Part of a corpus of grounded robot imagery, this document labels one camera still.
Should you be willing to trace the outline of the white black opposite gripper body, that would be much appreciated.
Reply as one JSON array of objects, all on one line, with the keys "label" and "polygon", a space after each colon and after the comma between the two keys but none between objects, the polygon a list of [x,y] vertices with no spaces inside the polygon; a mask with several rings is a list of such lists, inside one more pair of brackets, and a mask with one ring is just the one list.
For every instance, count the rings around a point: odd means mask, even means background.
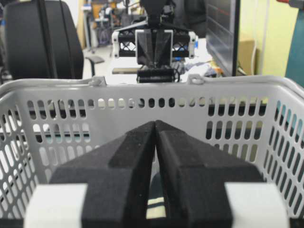
[{"label": "white black opposite gripper body", "polygon": [[155,50],[156,35],[158,31],[171,31],[171,58],[194,58],[196,34],[194,31],[179,28],[174,25],[130,25],[115,30],[112,33],[113,56],[137,58],[136,34],[137,31],[150,31],[152,44]]}]

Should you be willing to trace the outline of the right gripper black foam finger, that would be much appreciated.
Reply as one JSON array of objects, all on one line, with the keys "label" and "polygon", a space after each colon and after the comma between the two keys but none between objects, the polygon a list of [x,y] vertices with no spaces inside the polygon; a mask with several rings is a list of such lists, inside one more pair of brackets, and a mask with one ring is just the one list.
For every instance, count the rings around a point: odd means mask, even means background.
[{"label": "right gripper black foam finger", "polygon": [[157,151],[169,215],[188,228],[288,228],[276,187],[258,168],[156,121]]},{"label": "right gripper black foam finger", "polygon": [[59,166],[36,187],[26,228],[127,228],[146,219],[155,122]]}]

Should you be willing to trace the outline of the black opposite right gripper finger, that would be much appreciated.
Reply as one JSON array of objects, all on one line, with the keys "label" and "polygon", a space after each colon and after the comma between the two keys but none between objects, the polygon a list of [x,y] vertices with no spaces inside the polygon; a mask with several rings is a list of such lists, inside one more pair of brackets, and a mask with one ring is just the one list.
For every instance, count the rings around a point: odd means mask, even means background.
[{"label": "black opposite right gripper finger", "polygon": [[141,65],[154,64],[154,49],[152,33],[150,31],[137,31],[137,62]]},{"label": "black opposite right gripper finger", "polygon": [[171,31],[157,32],[154,62],[157,65],[169,65],[171,63]]}]

